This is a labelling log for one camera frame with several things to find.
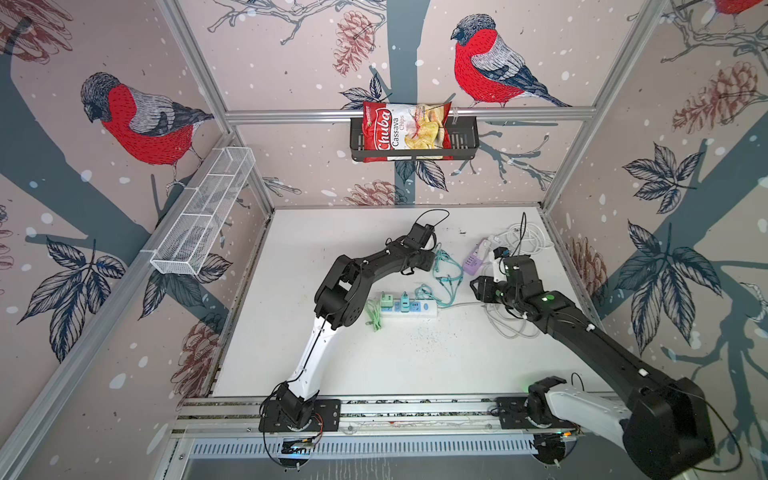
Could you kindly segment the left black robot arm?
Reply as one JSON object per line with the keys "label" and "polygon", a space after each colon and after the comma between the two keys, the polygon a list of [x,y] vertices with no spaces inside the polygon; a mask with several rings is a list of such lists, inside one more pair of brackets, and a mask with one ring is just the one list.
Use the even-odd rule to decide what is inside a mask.
{"label": "left black robot arm", "polygon": [[302,431],[312,425],[331,428],[330,420],[316,413],[316,403],[334,337],[359,319],[374,283],[393,274],[430,270],[436,248],[435,227],[414,222],[407,234],[387,240],[376,253],[337,257],[315,293],[315,321],[296,369],[260,406],[260,432]]}

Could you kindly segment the teal charger adapter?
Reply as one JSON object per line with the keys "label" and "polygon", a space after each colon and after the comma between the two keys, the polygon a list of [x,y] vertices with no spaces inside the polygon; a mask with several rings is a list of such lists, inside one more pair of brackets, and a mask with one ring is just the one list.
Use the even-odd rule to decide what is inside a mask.
{"label": "teal charger adapter", "polygon": [[411,308],[411,298],[407,292],[403,292],[400,297],[400,309],[402,311],[409,311]]}

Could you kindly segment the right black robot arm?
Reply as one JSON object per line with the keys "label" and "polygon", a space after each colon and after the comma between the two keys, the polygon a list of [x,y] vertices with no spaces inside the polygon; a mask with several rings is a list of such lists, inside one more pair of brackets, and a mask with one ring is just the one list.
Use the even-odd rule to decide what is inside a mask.
{"label": "right black robot arm", "polygon": [[521,315],[565,345],[617,394],[615,401],[578,390],[557,377],[528,388],[528,421],[549,428],[558,421],[584,427],[626,452],[651,479],[671,479],[711,458],[715,441],[703,391],[675,380],[611,339],[559,291],[547,291],[528,255],[498,247],[494,273],[470,286],[477,300]]}

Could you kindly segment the white blue power strip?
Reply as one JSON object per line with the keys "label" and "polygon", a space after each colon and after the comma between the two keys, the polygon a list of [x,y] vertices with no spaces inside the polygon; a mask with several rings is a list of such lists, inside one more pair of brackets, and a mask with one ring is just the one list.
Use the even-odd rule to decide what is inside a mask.
{"label": "white blue power strip", "polygon": [[439,309],[434,300],[419,299],[409,299],[403,308],[401,297],[393,297],[391,302],[379,306],[379,312],[381,319],[434,319]]}

